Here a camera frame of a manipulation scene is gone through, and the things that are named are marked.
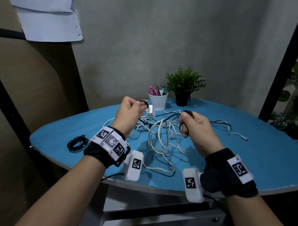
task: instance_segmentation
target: pen holder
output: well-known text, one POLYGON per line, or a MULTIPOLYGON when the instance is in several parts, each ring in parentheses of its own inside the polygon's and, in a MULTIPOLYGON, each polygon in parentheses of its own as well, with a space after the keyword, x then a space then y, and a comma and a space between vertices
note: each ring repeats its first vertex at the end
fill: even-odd
POLYGON ((153 106, 154 111, 157 109, 159 109, 159 111, 161 111, 166 108, 167 96, 168 96, 168 93, 163 96, 152 96, 149 94, 149 99, 153 106))

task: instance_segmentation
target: blue tabletop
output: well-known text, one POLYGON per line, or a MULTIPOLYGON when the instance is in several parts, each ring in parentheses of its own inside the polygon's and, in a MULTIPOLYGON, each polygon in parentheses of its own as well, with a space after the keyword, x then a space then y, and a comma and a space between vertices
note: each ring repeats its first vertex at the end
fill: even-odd
MULTIPOLYGON (((82 134, 85 134, 89 139, 93 137, 102 128, 104 122, 115 117, 118 107, 119 105, 108 106, 47 124, 35 131, 31 135, 30 141, 45 155, 73 167, 83 157, 83 152, 69 152, 66 147, 67 143, 82 134)), ((235 134, 228 135, 227 126, 224 125, 213 127, 223 145, 238 154, 245 162, 254 175, 259 190, 298 186, 298 144, 284 132, 276 130, 271 125, 246 112, 206 100, 192 99, 188 106, 178 107, 175 104, 175 99, 168 99, 166 111, 178 109, 181 109, 181 112, 185 109, 199 112, 208 117, 210 121, 226 121, 232 125, 232 132, 246 137, 249 141, 245 141, 235 134)), ((166 118, 166 116, 161 116, 157 119, 161 120, 162 117, 166 118)), ((165 131, 162 131, 161 137, 166 142, 165 131)), ((146 166, 172 170, 162 156, 147 148, 147 140, 147 132, 137 132, 132 134, 127 142, 130 143, 132 150, 143 152, 146 166)), ((155 135, 152 135, 152 143, 160 148, 155 135)), ((168 159, 176 169, 174 175, 142 167, 140 179, 136 183, 161 189, 183 191, 183 169, 199 168, 202 172, 205 167, 205 160, 194 149, 189 137, 184 139, 179 136, 179 145, 189 152, 181 154, 179 150, 170 146, 168 159)), ((111 166, 106 170, 105 176, 119 173, 121 169, 122 166, 119 168, 111 166)))

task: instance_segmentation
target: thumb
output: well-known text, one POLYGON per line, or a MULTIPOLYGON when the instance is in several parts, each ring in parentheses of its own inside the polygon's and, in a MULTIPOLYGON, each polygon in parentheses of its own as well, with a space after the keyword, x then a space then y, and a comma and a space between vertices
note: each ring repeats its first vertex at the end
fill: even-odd
POLYGON ((140 106, 141 106, 141 103, 140 103, 139 101, 136 101, 136 102, 132 105, 131 109, 132 109, 134 112, 139 113, 140 106))
POLYGON ((182 112, 180 117, 188 128, 195 123, 194 119, 186 112, 182 112))

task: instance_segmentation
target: qr code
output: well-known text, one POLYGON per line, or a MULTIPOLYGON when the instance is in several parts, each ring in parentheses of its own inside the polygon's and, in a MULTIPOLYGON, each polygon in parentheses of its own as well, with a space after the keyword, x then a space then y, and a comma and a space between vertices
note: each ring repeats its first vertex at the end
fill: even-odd
POLYGON ((236 171, 236 173, 239 177, 248 173, 246 168, 242 165, 241 162, 238 162, 238 163, 232 165, 232 167, 234 168, 234 170, 236 171))
POLYGON ((134 159, 134 162, 132 163, 132 168, 135 169, 140 169, 141 168, 141 160, 139 159, 134 159))
POLYGON ((186 188, 196 188, 195 187, 195 178, 194 177, 186 177, 185 178, 186 188))
POLYGON ((104 139, 108 134, 109 134, 109 132, 103 129, 96 136, 101 139, 104 139))
POLYGON ((114 152, 116 152, 116 154, 118 156, 120 156, 122 154, 122 152, 124 151, 124 147, 122 147, 122 145, 120 143, 118 143, 113 150, 114 150, 114 152))
POLYGON ((105 140, 105 142, 111 147, 113 148, 117 143, 118 140, 111 134, 108 136, 108 138, 105 140))

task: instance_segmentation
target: hand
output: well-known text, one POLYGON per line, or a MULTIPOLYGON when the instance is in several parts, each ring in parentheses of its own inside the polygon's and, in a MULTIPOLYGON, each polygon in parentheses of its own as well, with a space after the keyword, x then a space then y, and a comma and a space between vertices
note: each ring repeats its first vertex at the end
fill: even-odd
POLYGON ((146 108, 147 106, 144 102, 135 101, 130 97, 124 97, 117 110, 112 127, 118 129, 128 138, 146 108))
POLYGON ((209 120, 197 112, 193 112, 194 118, 188 113, 182 112, 179 122, 182 123, 180 133, 184 138, 188 137, 188 134, 193 142, 193 145, 203 157, 224 149, 219 138, 213 131, 209 120))

